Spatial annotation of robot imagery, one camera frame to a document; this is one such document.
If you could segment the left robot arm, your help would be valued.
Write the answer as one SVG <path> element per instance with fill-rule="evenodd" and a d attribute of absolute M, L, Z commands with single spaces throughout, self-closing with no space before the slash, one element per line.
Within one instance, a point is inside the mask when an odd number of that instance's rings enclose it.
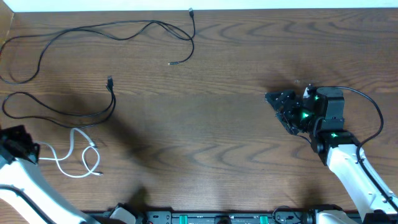
<path fill-rule="evenodd" d="M 43 177 L 40 146 L 23 125 L 1 130 L 1 199 L 29 223 L 139 223 L 137 215 L 118 205 L 108 216 L 75 208 Z"/>

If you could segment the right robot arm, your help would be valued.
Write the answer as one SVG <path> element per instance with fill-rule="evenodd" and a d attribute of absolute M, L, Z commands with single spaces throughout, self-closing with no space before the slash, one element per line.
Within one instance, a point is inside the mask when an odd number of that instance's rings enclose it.
<path fill-rule="evenodd" d="M 366 157 L 363 145 L 344 129 L 343 86 L 308 86 L 302 96 L 293 90 L 266 93 L 285 130 L 308 141 L 324 166 L 334 173 L 354 202 L 362 223 L 397 223 L 397 195 Z"/>

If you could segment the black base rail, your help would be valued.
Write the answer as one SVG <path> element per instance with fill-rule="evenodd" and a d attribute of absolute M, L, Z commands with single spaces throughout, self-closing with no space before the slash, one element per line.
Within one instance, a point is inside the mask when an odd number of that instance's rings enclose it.
<path fill-rule="evenodd" d="M 140 223 L 152 224 L 261 224 L 261 223 L 302 223 L 297 217 L 301 212 L 278 210 L 268 213 L 178 213 L 169 211 L 145 212 Z"/>

